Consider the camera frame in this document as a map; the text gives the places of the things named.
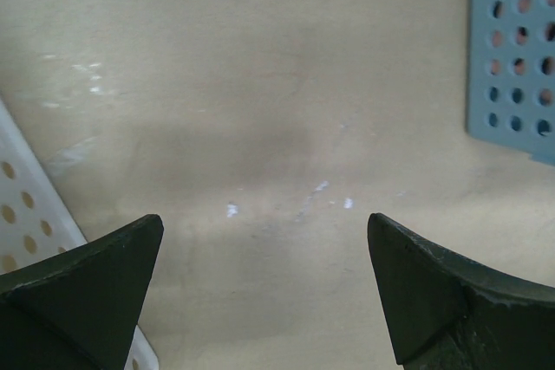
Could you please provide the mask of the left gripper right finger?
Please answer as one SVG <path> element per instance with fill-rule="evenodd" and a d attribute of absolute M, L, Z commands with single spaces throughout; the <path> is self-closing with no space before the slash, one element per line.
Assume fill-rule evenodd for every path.
<path fill-rule="evenodd" d="M 373 213 L 369 256 L 405 369 L 552 369 L 554 289 L 497 271 Z"/>

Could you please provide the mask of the white perforated plastic basket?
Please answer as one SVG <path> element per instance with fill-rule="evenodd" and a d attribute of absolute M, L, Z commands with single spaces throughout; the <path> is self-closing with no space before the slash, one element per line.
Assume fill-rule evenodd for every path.
<path fill-rule="evenodd" d="M 7 110 L 1 112 L 1 276 L 90 243 Z M 156 369 L 138 324 L 122 369 Z"/>

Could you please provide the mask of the pink perforated plastic basket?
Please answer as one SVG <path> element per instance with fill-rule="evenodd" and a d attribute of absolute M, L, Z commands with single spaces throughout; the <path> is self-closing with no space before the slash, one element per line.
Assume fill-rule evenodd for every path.
<path fill-rule="evenodd" d="M 528 92 L 539 106 L 553 107 L 554 0 L 489 0 L 488 15 L 487 73 L 508 78 L 515 103 Z"/>

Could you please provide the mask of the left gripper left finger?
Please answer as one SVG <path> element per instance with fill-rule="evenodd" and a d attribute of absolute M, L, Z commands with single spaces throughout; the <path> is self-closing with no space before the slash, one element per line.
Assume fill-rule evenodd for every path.
<path fill-rule="evenodd" d="M 1 276 L 3 369 L 122 369 L 164 226 L 149 214 Z"/>

